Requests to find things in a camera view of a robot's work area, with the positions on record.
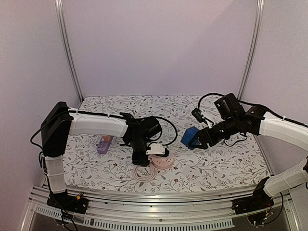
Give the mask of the dark blue cube socket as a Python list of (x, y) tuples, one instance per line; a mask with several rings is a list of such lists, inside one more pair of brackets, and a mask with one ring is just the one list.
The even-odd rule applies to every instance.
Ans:
[(180, 142), (185, 147), (188, 148), (188, 142), (197, 134), (198, 131), (199, 131), (199, 129), (196, 128), (196, 127), (190, 127), (188, 129), (186, 129)]

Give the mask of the pink round power socket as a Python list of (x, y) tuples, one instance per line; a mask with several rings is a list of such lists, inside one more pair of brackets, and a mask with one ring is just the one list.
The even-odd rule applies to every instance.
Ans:
[(152, 165), (157, 169), (167, 169), (170, 168), (174, 162), (174, 155), (169, 154), (167, 157), (160, 157), (157, 155), (150, 155), (149, 156)]

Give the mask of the pink plug adapter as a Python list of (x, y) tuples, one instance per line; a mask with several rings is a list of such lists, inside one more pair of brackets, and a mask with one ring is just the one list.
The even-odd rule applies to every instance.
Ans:
[(104, 142), (109, 142), (110, 140), (111, 140), (111, 136), (110, 135), (103, 136), (103, 141)]

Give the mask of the purple power strip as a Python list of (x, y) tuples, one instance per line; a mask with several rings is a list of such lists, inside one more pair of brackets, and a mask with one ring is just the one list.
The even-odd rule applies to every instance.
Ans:
[(103, 137), (102, 137), (99, 143), (97, 144), (97, 148), (96, 148), (98, 154), (107, 154), (109, 147), (112, 143), (112, 140), (113, 140), (113, 136), (111, 136), (111, 140), (109, 142), (104, 142)]

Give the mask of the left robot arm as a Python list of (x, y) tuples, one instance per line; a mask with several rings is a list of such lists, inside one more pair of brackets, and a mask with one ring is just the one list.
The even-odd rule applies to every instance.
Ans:
[(134, 118), (128, 113), (109, 115), (72, 109), (58, 102), (41, 124), (42, 151), (53, 201), (61, 208), (71, 205), (64, 180), (63, 155), (69, 136), (109, 135), (121, 137), (132, 148), (135, 165), (149, 165), (147, 155), (150, 139), (162, 132), (154, 116)]

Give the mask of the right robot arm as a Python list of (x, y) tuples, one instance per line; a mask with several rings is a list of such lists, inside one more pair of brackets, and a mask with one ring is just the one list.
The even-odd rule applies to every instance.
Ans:
[[(220, 114), (221, 122), (212, 127), (197, 129), (192, 137), (184, 139), (184, 145), (190, 149), (206, 150), (237, 133), (251, 133), (272, 137), (305, 151), (308, 149), (308, 128), (306, 126), (279, 118), (258, 106), (253, 106), (248, 111), (241, 108), (228, 112), (222, 111)], [(249, 206), (253, 210), (259, 210), (269, 198), (307, 183), (307, 181), (308, 160), (304, 158), (284, 172), (263, 179), (254, 189), (253, 196), (249, 198)]]

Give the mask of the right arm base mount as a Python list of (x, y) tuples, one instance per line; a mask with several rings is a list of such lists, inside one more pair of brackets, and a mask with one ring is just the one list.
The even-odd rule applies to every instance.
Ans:
[(272, 197), (264, 192), (264, 186), (268, 179), (269, 177), (262, 179), (253, 190), (251, 196), (234, 199), (232, 201), (231, 208), (235, 211), (235, 214), (253, 212), (274, 205)]

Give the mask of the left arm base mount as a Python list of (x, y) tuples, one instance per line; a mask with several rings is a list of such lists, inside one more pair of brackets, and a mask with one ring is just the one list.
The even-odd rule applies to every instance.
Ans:
[(62, 193), (50, 192), (47, 200), (47, 205), (79, 214), (86, 214), (89, 200), (84, 197), (84, 193), (80, 192), (78, 195), (69, 195), (67, 190)]

